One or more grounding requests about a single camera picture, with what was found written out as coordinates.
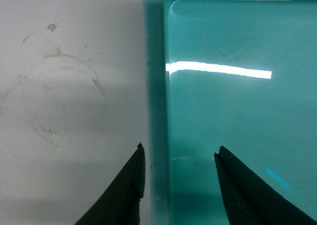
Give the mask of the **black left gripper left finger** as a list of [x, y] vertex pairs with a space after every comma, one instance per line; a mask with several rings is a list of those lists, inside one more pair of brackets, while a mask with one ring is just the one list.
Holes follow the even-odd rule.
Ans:
[[76, 224], [138, 225], [144, 189], [145, 152], [139, 144], [106, 191]]

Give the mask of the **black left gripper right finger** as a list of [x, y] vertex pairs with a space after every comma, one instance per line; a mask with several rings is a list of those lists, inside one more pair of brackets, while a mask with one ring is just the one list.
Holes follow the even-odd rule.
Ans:
[[214, 154], [219, 186], [231, 225], [315, 225], [224, 146]]

